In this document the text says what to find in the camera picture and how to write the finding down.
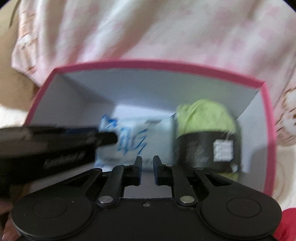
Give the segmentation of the blue white tissue pack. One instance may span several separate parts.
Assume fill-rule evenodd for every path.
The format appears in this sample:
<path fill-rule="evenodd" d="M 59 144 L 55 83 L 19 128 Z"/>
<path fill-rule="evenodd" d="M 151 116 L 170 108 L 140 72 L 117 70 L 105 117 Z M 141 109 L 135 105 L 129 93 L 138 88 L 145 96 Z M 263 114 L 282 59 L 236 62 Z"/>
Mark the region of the blue white tissue pack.
<path fill-rule="evenodd" d="M 162 163 L 174 162 L 175 120 L 169 118 L 101 118 L 100 131 L 115 132 L 115 145 L 98 148 L 95 167 L 111 171 L 115 166 L 133 164 L 142 157 L 142 168 L 153 169 L 153 157 L 159 156 Z"/>

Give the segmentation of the green yarn ball black label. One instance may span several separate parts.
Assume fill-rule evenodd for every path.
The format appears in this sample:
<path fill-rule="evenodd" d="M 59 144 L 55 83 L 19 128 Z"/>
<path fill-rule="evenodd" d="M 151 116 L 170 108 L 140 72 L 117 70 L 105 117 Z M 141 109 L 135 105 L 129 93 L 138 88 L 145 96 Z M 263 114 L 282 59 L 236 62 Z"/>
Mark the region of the green yarn ball black label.
<path fill-rule="evenodd" d="M 178 165 L 210 169 L 238 181 L 240 133 L 224 105 L 206 99 L 181 104 L 176 109 L 175 121 Z"/>

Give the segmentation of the pink cardboard storage box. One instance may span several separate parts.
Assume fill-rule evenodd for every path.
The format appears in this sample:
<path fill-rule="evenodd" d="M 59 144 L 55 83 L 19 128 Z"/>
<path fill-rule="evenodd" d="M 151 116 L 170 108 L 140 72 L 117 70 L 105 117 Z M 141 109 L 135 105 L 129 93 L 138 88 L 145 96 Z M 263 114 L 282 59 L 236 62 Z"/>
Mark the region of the pink cardboard storage box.
<path fill-rule="evenodd" d="M 94 126 L 116 118 L 169 117 L 177 106 L 223 104 L 241 129 L 241 182 L 272 195 L 276 167 L 273 107 L 265 82 L 188 63 L 90 62 L 54 69 L 38 91 L 26 125 Z"/>

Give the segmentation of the brown pillow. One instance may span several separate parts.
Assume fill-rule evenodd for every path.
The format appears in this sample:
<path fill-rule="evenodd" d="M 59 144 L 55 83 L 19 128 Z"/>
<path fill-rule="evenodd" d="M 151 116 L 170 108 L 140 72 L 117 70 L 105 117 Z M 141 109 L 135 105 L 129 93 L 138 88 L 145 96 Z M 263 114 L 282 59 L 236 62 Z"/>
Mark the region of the brown pillow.
<path fill-rule="evenodd" d="M 29 110 L 37 85 L 11 67 L 11 54 L 18 36 L 19 1 L 9 1 L 1 8 L 1 105 Z"/>

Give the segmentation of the red white cartoon bedsheet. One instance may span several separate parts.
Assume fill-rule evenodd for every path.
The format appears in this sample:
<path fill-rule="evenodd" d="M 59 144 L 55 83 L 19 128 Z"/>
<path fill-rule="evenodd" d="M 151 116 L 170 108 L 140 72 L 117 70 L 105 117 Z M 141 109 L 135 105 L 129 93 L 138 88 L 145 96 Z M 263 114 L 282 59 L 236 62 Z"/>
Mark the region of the red white cartoon bedsheet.
<path fill-rule="evenodd" d="M 282 209 L 274 234 L 277 240 L 295 240 L 295 146 L 278 146 L 273 198 Z"/>

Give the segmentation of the pink cartoon print blanket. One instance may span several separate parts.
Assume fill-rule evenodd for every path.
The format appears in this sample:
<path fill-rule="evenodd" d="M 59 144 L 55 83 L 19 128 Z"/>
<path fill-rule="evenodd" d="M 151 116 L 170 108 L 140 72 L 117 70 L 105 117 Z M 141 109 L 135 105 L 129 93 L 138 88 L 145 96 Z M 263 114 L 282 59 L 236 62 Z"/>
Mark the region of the pink cartoon print blanket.
<path fill-rule="evenodd" d="M 11 65 L 41 86 L 63 65 L 190 62 L 267 83 L 279 144 L 295 144 L 295 11 L 285 1 L 21 1 Z"/>

